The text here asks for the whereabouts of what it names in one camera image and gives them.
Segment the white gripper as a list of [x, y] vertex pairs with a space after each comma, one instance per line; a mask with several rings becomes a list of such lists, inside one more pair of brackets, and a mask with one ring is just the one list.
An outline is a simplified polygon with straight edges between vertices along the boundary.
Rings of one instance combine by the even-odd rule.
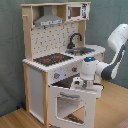
[[84, 81], [80, 77], [74, 77], [70, 86], [71, 89], [81, 90], [95, 90], [96, 97], [100, 98], [103, 90], [103, 86], [100, 84], [94, 84], [92, 81]]

